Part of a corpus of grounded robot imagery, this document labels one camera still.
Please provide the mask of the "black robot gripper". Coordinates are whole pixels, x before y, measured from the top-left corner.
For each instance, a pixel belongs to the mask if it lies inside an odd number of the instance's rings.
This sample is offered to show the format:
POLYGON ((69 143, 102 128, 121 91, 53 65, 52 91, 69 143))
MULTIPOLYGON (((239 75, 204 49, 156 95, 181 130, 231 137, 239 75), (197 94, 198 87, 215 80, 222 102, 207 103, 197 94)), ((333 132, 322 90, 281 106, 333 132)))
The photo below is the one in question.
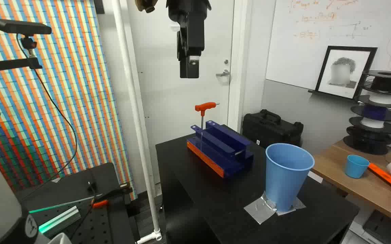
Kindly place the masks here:
POLYGON ((209 0, 167 0, 167 7, 169 18, 179 25, 178 60, 181 79, 198 79, 200 56, 205 49, 204 22, 212 6, 209 0))

